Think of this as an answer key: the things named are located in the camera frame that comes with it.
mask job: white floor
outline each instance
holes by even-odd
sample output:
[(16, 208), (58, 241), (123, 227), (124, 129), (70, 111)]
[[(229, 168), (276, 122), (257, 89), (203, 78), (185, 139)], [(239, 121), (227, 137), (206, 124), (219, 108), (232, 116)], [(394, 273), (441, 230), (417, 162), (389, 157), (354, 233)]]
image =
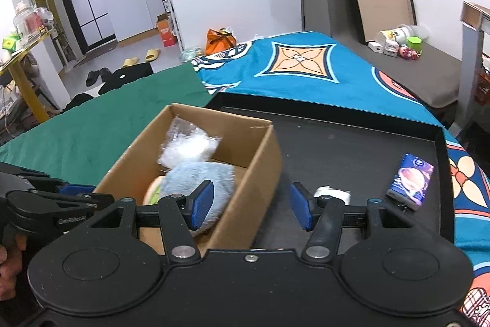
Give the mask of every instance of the white floor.
[(89, 71), (97, 71), (102, 67), (107, 67), (111, 72), (114, 72), (122, 67), (125, 59), (130, 59), (132, 57), (139, 57), (139, 63), (146, 63), (146, 52), (148, 52), (149, 49), (156, 48), (160, 49), (160, 56), (155, 61), (150, 62), (153, 72), (159, 72), (181, 64), (179, 60), (180, 50), (178, 45), (164, 47), (160, 35), (155, 35), (132, 45), (116, 47), (110, 52), (73, 68), (63, 76), (63, 84), (70, 97), (73, 98), (75, 95), (84, 93), (90, 88), (95, 88), (102, 83), (99, 78), (94, 85), (87, 87), (85, 81)]

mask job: yellow table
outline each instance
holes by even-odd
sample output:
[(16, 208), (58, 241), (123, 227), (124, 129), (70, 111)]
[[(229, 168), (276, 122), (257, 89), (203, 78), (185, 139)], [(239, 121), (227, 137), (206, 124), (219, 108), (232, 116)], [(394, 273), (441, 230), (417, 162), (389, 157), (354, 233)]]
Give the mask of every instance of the yellow table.
[(10, 72), (13, 80), (15, 81), (17, 87), (21, 92), (22, 97), (24, 98), (25, 102), (27, 103), (27, 105), (29, 106), (32, 113), (34, 114), (34, 116), (36, 117), (36, 119), (40, 124), (42, 122), (49, 120), (50, 117), (48, 116), (43, 105), (37, 98), (36, 93), (32, 89), (31, 84), (27, 79), (27, 77), (25, 76), (24, 70), (22, 69), (20, 62), (24, 59), (27, 53), (29, 53), (29, 51), (34, 46), (44, 41), (45, 39), (49, 38), (50, 34), (51, 31), (42, 35), (34, 42), (31, 42), (27, 47), (25, 47), (25, 49), (23, 49), (20, 53), (17, 53), (8, 62), (6, 62), (3, 66), (0, 67), (0, 75), (4, 74), (6, 70)]

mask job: green cloth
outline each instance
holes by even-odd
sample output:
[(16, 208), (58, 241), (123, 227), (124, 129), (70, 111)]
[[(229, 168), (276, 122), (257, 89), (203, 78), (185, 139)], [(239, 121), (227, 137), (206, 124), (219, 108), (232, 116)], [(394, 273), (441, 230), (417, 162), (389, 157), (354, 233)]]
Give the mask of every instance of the green cloth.
[(31, 129), (0, 147), (0, 161), (96, 186), (168, 104), (211, 99), (190, 63), (124, 85)]

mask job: purple snack box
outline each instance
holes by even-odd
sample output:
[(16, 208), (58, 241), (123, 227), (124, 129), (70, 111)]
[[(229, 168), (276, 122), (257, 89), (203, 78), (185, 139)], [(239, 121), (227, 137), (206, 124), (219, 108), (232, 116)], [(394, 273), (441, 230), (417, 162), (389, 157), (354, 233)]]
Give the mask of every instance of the purple snack box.
[(434, 166), (412, 154), (405, 154), (387, 195), (417, 210), (424, 201)]

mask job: bottle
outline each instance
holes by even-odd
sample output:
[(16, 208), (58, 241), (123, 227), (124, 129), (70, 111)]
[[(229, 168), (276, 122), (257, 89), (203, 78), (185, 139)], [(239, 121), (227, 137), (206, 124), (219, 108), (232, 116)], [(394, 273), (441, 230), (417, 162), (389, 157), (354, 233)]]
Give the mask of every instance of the bottle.
[(163, 6), (165, 7), (165, 12), (170, 13), (170, 2), (168, 0), (162, 0)]

